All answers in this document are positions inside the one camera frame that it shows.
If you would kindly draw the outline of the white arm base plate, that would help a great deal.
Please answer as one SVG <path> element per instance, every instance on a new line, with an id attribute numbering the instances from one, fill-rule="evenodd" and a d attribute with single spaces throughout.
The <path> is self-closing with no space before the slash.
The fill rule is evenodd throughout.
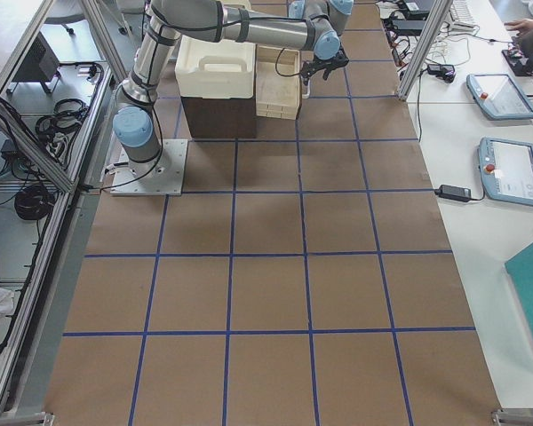
<path id="1" fill-rule="evenodd" d="M 117 196 L 180 196 L 187 148 L 187 139 L 165 139 L 163 153 L 143 164 L 130 162 L 122 148 L 119 162 L 125 162 L 125 165 L 115 169 L 109 192 Z"/>

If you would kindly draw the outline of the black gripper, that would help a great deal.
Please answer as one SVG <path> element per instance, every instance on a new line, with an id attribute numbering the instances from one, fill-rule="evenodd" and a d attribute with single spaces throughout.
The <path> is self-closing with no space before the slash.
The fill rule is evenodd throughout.
<path id="1" fill-rule="evenodd" d="M 304 61 L 299 71 L 299 76 L 303 85 L 308 88 L 312 76 L 317 72 L 323 71 L 322 79 L 327 81 L 331 72 L 345 67 L 348 63 L 349 58 L 345 50 L 339 48 L 337 53 L 329 59 L 321 59 L 314 55 L 313 61 Z"/>

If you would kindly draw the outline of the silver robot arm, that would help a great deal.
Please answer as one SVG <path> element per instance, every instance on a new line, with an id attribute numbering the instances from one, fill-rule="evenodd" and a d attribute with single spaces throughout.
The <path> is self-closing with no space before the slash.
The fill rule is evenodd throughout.
<path id="1" fill-rule="evenodd" d="M 163 69 L 179 39 L 209 43 L 230 40 L 310 51 L 313 59 L 299 72 L 306 80 L 319 71 L 329 75 L 348 63 L 340 37 L 353 9 L 350 1 L 295 1 L 286 17 L 234 8 L 220 1 L 154 1 L 150 9 L 147 37 L 121 84 L 113 119 L 113 132 L 137 180 L 160 169 L 163 146 L 156 133 L 160 126 L 154 104 Z"/>

